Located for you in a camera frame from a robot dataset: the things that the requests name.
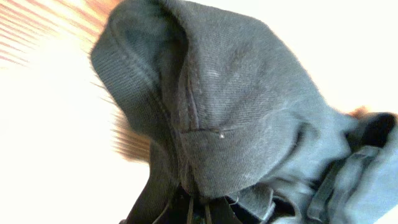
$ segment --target garment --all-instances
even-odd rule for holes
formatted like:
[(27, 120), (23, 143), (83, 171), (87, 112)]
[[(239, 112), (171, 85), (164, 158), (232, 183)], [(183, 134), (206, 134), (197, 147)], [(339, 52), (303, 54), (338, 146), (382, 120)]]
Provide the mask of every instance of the garment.
[[(150, 177), (126, 223), (153, 223), (179, 188), (203, 203), (227, 196), (260, 220), (302, 223), (325, 169), (352, 153), (345, 134), (360, 122), (330, 108), (253, 18), (127, 0), (91, 60), (131, 128), (151, 139)], [(272, 218), (284, 203), (294, 215)]]

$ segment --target wooden surface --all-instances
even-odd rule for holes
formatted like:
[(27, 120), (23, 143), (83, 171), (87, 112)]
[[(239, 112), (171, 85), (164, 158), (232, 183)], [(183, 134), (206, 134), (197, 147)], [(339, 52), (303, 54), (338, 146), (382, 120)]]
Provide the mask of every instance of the wooden surface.
[[(197, 1), (267, 23), (336, 109), (398, 112), (394, 1)], [(0, 0), (0, 223), (118, 223), (142, 190), (149, 142), (88, 58), (118, 2)]]

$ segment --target blurry gray fabric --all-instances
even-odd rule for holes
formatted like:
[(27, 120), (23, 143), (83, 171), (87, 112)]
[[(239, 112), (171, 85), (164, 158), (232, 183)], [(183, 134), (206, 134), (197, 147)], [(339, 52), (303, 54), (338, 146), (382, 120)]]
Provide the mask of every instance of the blurry gray fabric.
[[(127, 0), (91, 60), (131, 128), (151, 139), (149, 181), (126, 223), (152, 223), (179, 185), (208, 199), (278, 186), (305, 216), (308, 186), (351, 154), (345, 133), (358, 122), (331, 109), (253, 18), (179, 0)], [(289, 190), (301, 183), (305, 192)], [(242, 205), (267, 217), (251, 198)]]

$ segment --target dark gray cloth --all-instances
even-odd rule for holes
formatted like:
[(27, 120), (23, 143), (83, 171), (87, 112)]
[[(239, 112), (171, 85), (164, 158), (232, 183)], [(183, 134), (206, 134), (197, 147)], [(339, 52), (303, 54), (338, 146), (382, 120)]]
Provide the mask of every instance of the dark gray cloth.
[(179, 185), (210, 200), (256, 198), (239, 191), (264, 183), (305, 216), (310, 186), (351, 154), (345, 133), (358, 122), (331, 109), (290, 50), (253, 18), (192, 2), (127, 0), (91, 59), (131, 128), (151, 138), (150, 177), (126, 223), (152, 223)]

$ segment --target wood grain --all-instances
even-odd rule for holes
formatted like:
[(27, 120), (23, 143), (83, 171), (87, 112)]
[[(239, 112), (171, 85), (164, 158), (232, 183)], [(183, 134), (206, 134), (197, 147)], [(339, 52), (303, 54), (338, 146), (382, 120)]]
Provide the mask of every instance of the wood grain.
[[(149, 159), (148, 140), (129, 129), (125, 116), (92, 70), (89, 60), (89, 53), (104, 29), (109, 13), (118, 2), (1, 1), (0, 68), (3, 74), (7, 71), (22, 76), (37, 75), (44, 79), (51, 77), (63, 80), (66, 78), (63, 75), (70, 74), (52, 73), (57, 69), (48, 68), (51, 66), (49, 57), (57, 61), (56, 64), (65, 63), (75, 67), (73, 72), (77, 75), (66, 79), (92, 85), (90, 90), (81, 90), (82, 95), (86, 94), (84, 91), (91, 91), (91, 95), (102, 99), (103, 105), (99, 108), (110, 111), (108, 117), (102, 121), (97, 119), (96, 122), (112, 123), (109, 127), (112, 150), (128, 160), (146, 162)], [(69, 58), (79, 58), (79, 64), (71, 64), (74, 61), (69, 62)]]

